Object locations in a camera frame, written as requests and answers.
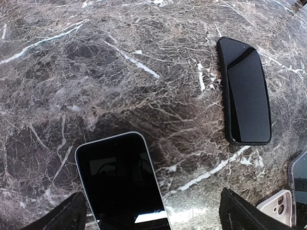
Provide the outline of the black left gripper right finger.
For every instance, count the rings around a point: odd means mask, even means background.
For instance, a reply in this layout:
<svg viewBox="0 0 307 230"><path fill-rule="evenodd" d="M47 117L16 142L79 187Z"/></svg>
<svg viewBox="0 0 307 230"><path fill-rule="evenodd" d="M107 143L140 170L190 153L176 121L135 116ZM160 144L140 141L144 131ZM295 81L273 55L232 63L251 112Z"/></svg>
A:
<svg viewBox="0 0 307 230"><path fill-rule="evenodd" d="M223 230L291 230L269 217L231 189L221 192L219 217Z"/></svg>

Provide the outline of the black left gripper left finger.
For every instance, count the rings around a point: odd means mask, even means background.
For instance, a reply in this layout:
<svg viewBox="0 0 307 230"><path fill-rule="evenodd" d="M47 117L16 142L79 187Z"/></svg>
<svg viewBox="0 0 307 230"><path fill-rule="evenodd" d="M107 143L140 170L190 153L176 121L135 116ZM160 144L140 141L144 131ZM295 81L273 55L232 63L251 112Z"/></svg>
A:
<svg viewBox="0 0 307 230"><path fill-rule="evenodd" d="M73 193L49 213L24 230L83 230L86 224L87 205L82 192Z"/></svg>

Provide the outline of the pink phone case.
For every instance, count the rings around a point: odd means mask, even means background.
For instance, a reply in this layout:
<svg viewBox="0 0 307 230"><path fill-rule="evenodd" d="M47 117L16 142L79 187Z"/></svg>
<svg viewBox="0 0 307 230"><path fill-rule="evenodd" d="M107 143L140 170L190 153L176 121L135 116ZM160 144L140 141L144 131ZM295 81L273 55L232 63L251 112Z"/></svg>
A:
<svg viewBox="0 0 307 230"><path fill-rule="evenodd" d="M283 189L258 204L256 208L269 217L292 227L292 206L293 201L291 192Z"/></svg>

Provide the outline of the silver smartphone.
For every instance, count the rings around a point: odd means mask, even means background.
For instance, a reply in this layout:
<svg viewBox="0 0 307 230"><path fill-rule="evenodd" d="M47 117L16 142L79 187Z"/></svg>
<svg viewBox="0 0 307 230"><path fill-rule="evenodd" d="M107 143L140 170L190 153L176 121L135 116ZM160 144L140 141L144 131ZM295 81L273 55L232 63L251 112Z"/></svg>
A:
<svg viewBox="0 0 307 230"><path fill-rule="evenodd" d="M78 173L100 230L169 230L145 138L131 131L80 145Z"/></svg>

